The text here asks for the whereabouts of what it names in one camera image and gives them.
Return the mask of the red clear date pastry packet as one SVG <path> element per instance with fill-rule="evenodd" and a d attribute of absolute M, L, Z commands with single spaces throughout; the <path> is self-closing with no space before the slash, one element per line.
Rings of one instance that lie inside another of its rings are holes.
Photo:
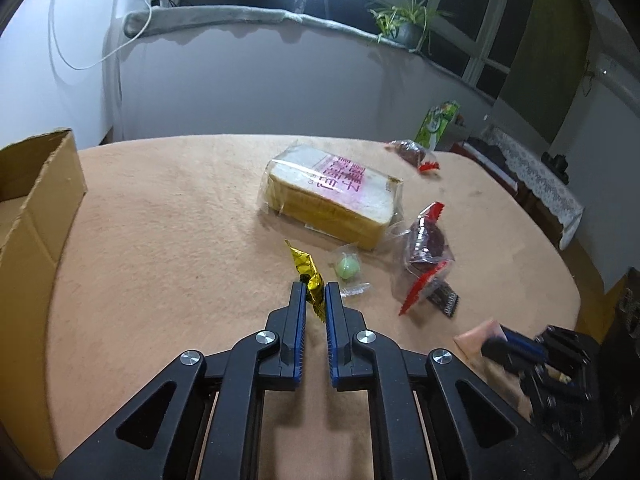
<path fill-rule="evenodd" d="M 446 282 L 454 265 L 454 254 L 438 225 L 444 208 L 441 202 L 426 206 L 398 243 L 393 292 L 400 302 L 399 315 L 421 301 L 429 302 L 428 295 Z"/>

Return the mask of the small black candy packet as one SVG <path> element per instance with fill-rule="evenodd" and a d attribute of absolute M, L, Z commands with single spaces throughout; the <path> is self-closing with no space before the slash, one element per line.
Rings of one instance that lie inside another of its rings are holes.
<path fill-rule="evenodd" d="M 441 282 L 427 299 L 447 318 L 452 318 L 456 313 L 460 297 L 446 282 Z"/>

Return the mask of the red box on floor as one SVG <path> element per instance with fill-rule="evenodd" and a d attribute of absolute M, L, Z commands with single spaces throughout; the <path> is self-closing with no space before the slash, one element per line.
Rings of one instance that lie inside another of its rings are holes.
<path fill-rule="evenodd" d="M 518 196 L 518 178 L 506 164 L 506 158 L 495 145 L 476 136 L 452 144 L 450 153 L 458 154 L 480 165 L 513 197 Z"/>

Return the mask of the green wrapped round candy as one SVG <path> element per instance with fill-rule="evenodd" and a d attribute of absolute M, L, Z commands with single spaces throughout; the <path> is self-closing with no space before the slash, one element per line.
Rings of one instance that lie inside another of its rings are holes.
<path fill-rule="evenodd" d="M 330 267 L 340 285 L 342 297 L 362 295 L 371 286 L 363 276 L 359 250 L 355 244 L 343 245 L 334 249 Z"/>

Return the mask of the potted spider plant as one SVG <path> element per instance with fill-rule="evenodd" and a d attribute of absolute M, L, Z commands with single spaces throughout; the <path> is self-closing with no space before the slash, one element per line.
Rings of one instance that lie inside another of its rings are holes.
<path fill-rule="evenodd" d="M 368 10 L 378 28 L 377 42 L 383 39 L 400 44 L 409 52 L 420 53 L 424 44 L 431 51 L 431 27 L 435 18 L 454 18 L 448 10 L 428 6 L 427 0 L 402 0 Z"/>

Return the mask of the brown cardboard box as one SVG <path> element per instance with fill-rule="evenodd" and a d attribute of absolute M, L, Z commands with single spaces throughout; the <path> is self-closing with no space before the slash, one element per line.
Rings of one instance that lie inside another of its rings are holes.
<path fill-rule="evenodd" d="M 1 435 L 40 474 L 58 466 L 47 400 L 50 301 L 86 192 L 70 130 L 2 148 Z"/>

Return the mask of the beige table cloth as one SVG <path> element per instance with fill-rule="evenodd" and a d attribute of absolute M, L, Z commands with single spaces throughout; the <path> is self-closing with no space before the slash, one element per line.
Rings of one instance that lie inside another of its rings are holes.
<path fill-rule="evenodd" d="M 493 318 L 522 335 L 572 324 L 579 295 L 528 214 L 469 159 L 421 176 L 381 144 L 313 148 L 402 181 L 402 220 L 342 296 L 331 385 L 326 322 L 306 304 L 302 382 L 286 321 L 286 241 L 326 272 L 338 239 L 265 210 L 286 136 L 176 136 L 79 154 L 87 193 L 55 279 L 48 396 L 59 479 L 571 479 L 572 462 L 454 351 Z M 396 249 L 429 204 L 454 254 L 452 318 L 393 292 Z"/>

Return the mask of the sliced bread loaf bag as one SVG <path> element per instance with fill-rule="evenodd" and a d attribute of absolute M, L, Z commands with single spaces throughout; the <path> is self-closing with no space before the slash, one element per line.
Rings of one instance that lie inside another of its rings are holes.
<path fill-rule="evenodd" d="M 265 210 L 363 250 L 395 233 L 401 196 L 400 179 L 299 143 L 270 159 L 260 191 Z"/>

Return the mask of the pink small sachet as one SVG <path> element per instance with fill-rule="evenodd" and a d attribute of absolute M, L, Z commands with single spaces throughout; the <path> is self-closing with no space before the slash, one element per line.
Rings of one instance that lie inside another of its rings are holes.
<path fill-rule="evenodd" d="M 463 334 L 454 336 L 454 343 L 465 359 L 472 360 L 480 355 L 482 345 L 491 338 L 506 340 L 506 334 L 501 325 L 493 318 L 481 322 L 480 325 Z"/>

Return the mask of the grey windowsill cloth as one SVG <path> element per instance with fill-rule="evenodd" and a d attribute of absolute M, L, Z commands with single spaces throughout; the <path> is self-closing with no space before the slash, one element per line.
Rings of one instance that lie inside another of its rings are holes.
<path fill-rule="evenodd" d="M 296 24 L 308 28 L 329 30 L 384 46 L 421 55 L 416 49 L 380 34 L 370 34 L 339 22 L 315 18 L 307 14 L 293 13 L 281 9 L 254 8 L 254 6 L 152 6 L 149 11 L 129 12 L 122 21 L 122 32 L 128 39 L 151 37 L 177 30 L 196 29 L 222 25 Z"/>

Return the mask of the green white carton box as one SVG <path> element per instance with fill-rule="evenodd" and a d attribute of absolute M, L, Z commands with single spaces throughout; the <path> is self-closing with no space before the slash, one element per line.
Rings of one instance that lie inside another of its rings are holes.
<path fill-rule="evenodd" d="M 460 105 L 456 101 L 446 101 L 431 107 L 414 137 L 416 143 L 434 151 L 450 122 L 456 119 L 459 108 Z"/>

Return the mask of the white lace covered furniture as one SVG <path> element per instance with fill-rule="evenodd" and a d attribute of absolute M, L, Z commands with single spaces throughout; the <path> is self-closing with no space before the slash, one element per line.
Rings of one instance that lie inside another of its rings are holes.
<path fill-rule="evenodd" d="M 497 126 L 488 126 L 480 137 L 489 145 L 496 146 L 506 166 L 537 197 L 550 214 L 562 226 L 559 250 L 564 250 L 573 240 L 584 214 L 585 207 L 560 178 L 542 162 L 541 157 L 518 142 Z"/>

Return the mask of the yellow foil snack packet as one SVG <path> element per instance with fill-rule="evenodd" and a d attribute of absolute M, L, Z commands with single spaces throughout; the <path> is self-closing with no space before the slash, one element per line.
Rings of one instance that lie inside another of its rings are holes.
<path fill-rule="evenodd" d="M 291 252 L 294 266 L 299 277 L 307 287 L 306 298 L 314 309 L 317 318 L 326 322 L 326 304 L 324 303 L 324 281 L 314 259 L 309 252 L 304 252 L 286 241 Z"/>

